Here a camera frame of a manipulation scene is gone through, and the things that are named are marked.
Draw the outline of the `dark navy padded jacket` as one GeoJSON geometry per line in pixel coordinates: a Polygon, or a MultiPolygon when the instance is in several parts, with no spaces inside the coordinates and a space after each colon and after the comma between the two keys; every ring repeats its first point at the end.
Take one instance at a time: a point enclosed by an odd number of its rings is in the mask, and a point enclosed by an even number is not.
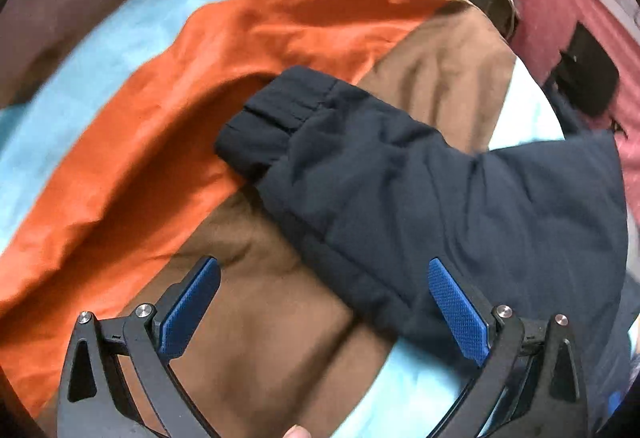
{"type": "Polygon", "coordinates": [[[592,416],[625,383],[627,208],[610,132],[468,155],[298,66],[243,105],[215,150],[303,262],[378,330],[471,375],[427,288],[439,259],[522,317],[570,318],[592,416]]]}

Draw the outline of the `black office chair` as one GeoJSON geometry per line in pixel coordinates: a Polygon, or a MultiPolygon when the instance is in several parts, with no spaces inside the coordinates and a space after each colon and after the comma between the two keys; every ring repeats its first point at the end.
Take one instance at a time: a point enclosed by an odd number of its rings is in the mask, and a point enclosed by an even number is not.
{"type": "Polygon", "coordinates": [[[560,60],[546,81],[589,118],[606,113],[619,82],[620,72],[612,58],[581,22],[575,25],[568,46],[560,51],[560,60]]]}

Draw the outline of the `red checked wall cloth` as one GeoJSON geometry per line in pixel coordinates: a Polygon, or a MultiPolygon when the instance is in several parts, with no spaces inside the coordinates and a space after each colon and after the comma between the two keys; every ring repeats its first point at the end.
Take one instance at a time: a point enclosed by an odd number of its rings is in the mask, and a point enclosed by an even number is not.
{"type": "Polygon", "coordinates": [[[520,0],[513,50],[542,83],[558,64],[575,26],[584,24],[616,65],[620,82],[608,112],[625,133],[617,139],[626,198],[639,213],[639,43],[600,0],[520,0]]]}

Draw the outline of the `colour block bed sheet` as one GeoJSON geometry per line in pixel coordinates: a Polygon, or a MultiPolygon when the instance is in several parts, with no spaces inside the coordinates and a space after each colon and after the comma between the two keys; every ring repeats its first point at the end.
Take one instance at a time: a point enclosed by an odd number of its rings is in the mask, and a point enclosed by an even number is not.
{"type": "Polygon", "coordinates": [[[1,200],[32,210],[4,238],[1,363],[55,432],[77,314],[129,312],[204,254],[221,289],[175,370],[224,436],[421,437],[461,376],[359,321],[300,261],[215,155],[222,125],[281,70],[307,65],[428,121],[433,88],[378,70],[436,0],[130,0],[13,113],[1,200]]]}

